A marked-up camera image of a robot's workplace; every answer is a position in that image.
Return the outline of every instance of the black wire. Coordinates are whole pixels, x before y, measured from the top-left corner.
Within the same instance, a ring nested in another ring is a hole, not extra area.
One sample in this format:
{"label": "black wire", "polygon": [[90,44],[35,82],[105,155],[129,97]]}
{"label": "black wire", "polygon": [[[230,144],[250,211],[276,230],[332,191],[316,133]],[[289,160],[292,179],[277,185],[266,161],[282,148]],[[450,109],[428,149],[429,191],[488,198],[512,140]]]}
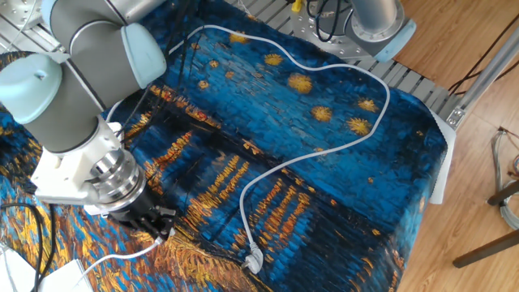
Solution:
{"label": "black wire", "polygon": [[319,38],[319,40],[322,41],[322,42],[330,41],[332,39],[332,37],[333,37],[333,34],[335,34],[335,29],[337,28],[337,23],[339,22],[339,14],[340,14],[340,10],[341,10],[341,0],[337,0],[337,9],[335,10],[335,19],[333,20],[332,31],[328,35],[328,38],[324,39],[321,36],[320,26],[319,26],[319,19],[321,17],[321,14],[323,13],[324,6],[326,6],[328,1],[329,0],[324,0],[323,5],[319,9],[319,13],[317,14],[317,17],[315,17],[315,33],[317,34],[317,37]]}
{"label": "black wire", "polygon": [[[196,5],[193,5],[191,6],[191,9],[188,11],[187,15],[184,15],[186,16],[188,19],[190,19],[196,12],[196,8],[197,6]],[[183,28],[183,25],[182,24],[179,24],[179,27],[180,29]],[[179,89],[180,89],[180,86],[182,84],[182,79],[183,79],[183,71],[184,71],[184,66],[185,66],[185,63],[186,63],[186,56],[187,56],[187,36],[188,36],[188,32],[184,32],[184,45],[182,46],[182,58],[181,58],[181,65],[180,65],[180,68],[179,68],[179,71],[178,71],[178,82],[177,82],[177,87],[175,89],[175,93],[179,92]],[[166,48],[166,54],[168,54],[168,57],[169,57],[169,49]],[[153,111],[154,114],[151,115],[150,119],[148,120],[148,122],[146,123],[146,126],[144,127],[144,129],[139,133],[139,138],[135,140],[135,142],[132,144],[132,150],[131,152],[137,148],[137,146],[139,145],[140,141],[141,141],[141,137],[144,136],[144,134],[148,131],[148,129],[158,120],[157,117],[160,116],[160,114],[164,111],[164,110],[168,110],[170,106],[172,106],[174,103],[171,103],[169,104],[169,106],[164,106],[165,104],[167,103],[167,100],[164,99],[162,100],[162,103],[155,108],[155,110]]]}
{"label": "black wire", "polygon": [[13,208],[13,207],[25,207],[28,208],[31,212],[34,218],[36,219],[36,227],[38,229],[38,238],[39,238],[39,250],[38,250],[38,257],[36,260],[36,272],[34,275],[34,292],[38,291],[38,288],[40,286],[40,270],[41,270],[41,261],[43,258],[43,234],[41,230],[43,229],[43,224],[41,223],[41,215],[38,209],[30,204],[25,203],[9,203],[9,204],[3,204],[0,207],[0,210],[7,210],[7,208]]}
{"label": "black wire", "polygon": [[54,211],[54,205],[49,205],[50,211],[50,254],[47,259],[47,263],[45,263],[45,267],[43,268],[43,272],[41,273],[40,280],[38,280],[38,284],[41,284],[41,281],[45,277],[46,273],[49,272],[50,265],[54,260],[54,253],[56,252],[56,212]]}
{"label": "black wire", "polygon": [[[505,72],[501,73],[499,76],[497,76],[497,78],[494,80],[494,82],[496,82],[497,80],[505,77],[508,73],[510,73],[513,69],[515,69],[517,66],[519,66],[519,60],[517,60],[513,65],[510,66],[509,69],[507,69]],[[474,78],[475,76],[481,74],[481,71],[478,72],[478,73],[475,73],[474,75],[471,75],[469,76],[469,79],[470,78]],[[461,95],[461,94],[465,94],[467,93],[467,91],[463,91],[463,92],[456,92],[454,93],[454,95]]]}
{"label": "black wire", "polygon": [[481,72],[478,72],[478,73],[476,73],[475,76],[470,77],[470,73],[472,73],[474,70],[476,70],[476,68],[479,66],[479,64],[481,64],[483,59],[492,51],[492,49],[494,49],[495,45],[497,45],[497,43],[498,43],[498,41],[500,41],[501,37],[503,37],[503,35],[513,26],[513,24],[518,19],[519,19],[519,14],[516,15],[516,17],[514,17],[512,19],[512,21],[507,25],[507,27],[501,32],[501,34],[495,39],[495,41],[492,43],[492,45],[487,49],[487,52],[485,52],[485,54],[483,54],[483,56],[481,56],[481,58],[476,62],[476,64],[472,67],[472,69],[470,69],[470,71],[465,75],[465,77],[463,77],[463,79],[457,81],[455,84],[453,84],[451,86],[451,88],[448,89],[450,91],[449,96],[454,94],[465,81],[467,81],[470,78],[474,78],[475,76],[481,74]]}
{"label": "black wire", "polygon": [[312,1],[307,1],[307,14],[311,17],[311,18],[315,18],[315,15],[313,15],[311,12],[310,12],[310,3],[312,2],[316,2],[318,0],[312,0]]}

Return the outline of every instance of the light blue joint cap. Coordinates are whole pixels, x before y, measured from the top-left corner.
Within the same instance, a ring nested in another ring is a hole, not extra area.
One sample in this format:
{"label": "light blue joint cap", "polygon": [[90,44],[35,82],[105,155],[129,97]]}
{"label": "light blue joint cap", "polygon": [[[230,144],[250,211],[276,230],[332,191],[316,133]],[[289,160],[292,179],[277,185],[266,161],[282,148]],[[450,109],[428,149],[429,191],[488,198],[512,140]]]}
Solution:
{"label": "light blue joint cap", "polygon": [[164,54],[152,34],[140,24],[121,28],[121,34],[135,79],[144,89],[165,73]]}
{"label": "light blue joint cap", "polygon": [[409,19],[407,24],[398,32],[398,34],[386,45],[376,56],[375,60],[379,62],[387,62],[395,57],[404,46],[409,42],[416,32],[416,23]]}
{"label": "light blue joint cap", "polygon": [[62,68],[49,56],[32,54],[0,72],[0,102],[24,125],[37,119],[56,96]]}
{"label": "light blue joint cap", "polygon": [[52,14],[52,8],[57,0],[43,0],[41,3],[41,17],[46,24],[50,26],[50,15]]}

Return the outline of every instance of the van gogh painting print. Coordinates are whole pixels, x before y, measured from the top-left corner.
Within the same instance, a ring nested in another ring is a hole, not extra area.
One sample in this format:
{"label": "van gogh painting print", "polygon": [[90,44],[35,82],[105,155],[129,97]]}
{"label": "van gogh painting print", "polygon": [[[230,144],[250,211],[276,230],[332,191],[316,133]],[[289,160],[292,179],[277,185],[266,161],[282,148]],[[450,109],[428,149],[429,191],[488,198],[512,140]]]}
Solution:
{"label": "van gogh painting print", "polygon": [[[341,61],[225,2],[205,2],[180,24],[168,21],[176,9],[161,6],[142,21],[162,48],[171,25],[190,32],[218,24],[272,39],[310,67]],[[3,54],[0,68],[26,54]],[[245,199],[264,253],[263,269],[254,275],[241,268],[249,250],[238,207],[243,187],[283,161],[366,135],[384,105],[384,88],[353,69],[304,71],[272,45],[217,30],[192,37],[169,61],[125,135],[148,185],[178,210],[177,233],[141,258],[100,265],[88,276],[93,289],[396,291],[447,148],[427,107],[392,89],[370,139],[256,184]],[[141,95],[127,98],[113,120],[126,120]],[[0,122],[1,201],[36,202],[49,226],[48,206],[32,198],[28,181],[41,146],[5,110]],[[73,259],[87,267],[153,242],[81,207],[58,206],[57,215],[51,271]],[[46,260],[49,230],[44,236]],[[34,266],[38,239],[28,211],[2,214],[1,240]]]}

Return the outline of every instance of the chair leg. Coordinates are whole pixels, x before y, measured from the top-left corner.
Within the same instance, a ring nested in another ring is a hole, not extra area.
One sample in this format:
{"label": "chair leg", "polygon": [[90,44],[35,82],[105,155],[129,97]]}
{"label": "chair leg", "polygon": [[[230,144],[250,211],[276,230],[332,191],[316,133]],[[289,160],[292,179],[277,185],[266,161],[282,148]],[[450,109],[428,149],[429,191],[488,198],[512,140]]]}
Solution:
{"label": "chair leg", "polygon": [[487,243],[480,248],[458,257],[453,261],[453,264],[456,268],[463,268],[466,265],[475,263],[478,260],[492,256],[517,244],[519,244],[519,230],[515,230],[512,233],[503,236],[502,238],[496,239],[491,243]]}
{"label": "chair leg", "polygon": [[504,199],[509,196],[519,192],[519,181],[513,182],[508,187],[504,188],[497,194],[493,195],[490,199],[488,199],[487,203],[491,206],[496,206],[501,203]]}

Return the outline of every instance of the gray robot arm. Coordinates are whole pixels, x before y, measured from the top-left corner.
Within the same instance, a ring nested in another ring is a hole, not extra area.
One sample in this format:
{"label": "gray robot arm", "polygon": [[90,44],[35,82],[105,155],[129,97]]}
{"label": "gray robot arm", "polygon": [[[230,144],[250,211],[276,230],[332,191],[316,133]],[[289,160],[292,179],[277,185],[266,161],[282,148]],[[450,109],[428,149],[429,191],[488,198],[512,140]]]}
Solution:
{"label": "gray robot arm", "polygon": [[167,237],[174,212],[99,114],[165,73],[158,44],[132,23],[163,2],[44,0],[44,20],[71,57],[58,64],[33,54],[0,72],[0,102],[44,147],[36,196],[87,205],[155,237]]}

